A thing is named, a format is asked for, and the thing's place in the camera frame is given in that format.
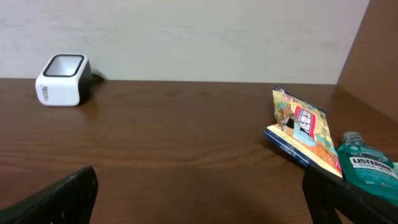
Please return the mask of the yellow snack chips bag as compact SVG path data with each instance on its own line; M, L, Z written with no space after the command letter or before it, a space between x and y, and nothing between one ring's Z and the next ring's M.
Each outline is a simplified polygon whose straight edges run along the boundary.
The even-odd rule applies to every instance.
M277 86L272 96L277 123L264 130L265 137L301 164L316 164L342 177L326 112Z

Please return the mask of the mint green wipes pack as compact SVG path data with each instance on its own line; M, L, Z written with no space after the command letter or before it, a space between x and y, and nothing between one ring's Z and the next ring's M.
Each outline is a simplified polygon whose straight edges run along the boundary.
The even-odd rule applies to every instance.
M393 171L398 176L398 162L393 162Z

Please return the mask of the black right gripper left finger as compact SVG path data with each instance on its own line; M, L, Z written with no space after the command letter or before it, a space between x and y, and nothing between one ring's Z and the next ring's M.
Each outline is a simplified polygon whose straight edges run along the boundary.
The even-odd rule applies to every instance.
M92 166L84 167L1 210L1 223L89 223L98 193Z

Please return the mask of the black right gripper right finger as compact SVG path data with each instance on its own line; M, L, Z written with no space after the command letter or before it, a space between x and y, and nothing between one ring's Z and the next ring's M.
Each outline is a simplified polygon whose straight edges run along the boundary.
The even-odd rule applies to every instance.
M305 169L302 190L314 223L341 223L337 211L353 223L397 223L395 205L318 165Z

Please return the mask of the blue mouthwash bottle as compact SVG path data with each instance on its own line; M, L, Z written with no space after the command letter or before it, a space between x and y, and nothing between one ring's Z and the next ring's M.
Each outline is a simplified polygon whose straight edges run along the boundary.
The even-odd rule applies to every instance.
M342 135L337 149L345 180L397 205L397 173L393 162L366 144L358 132Z

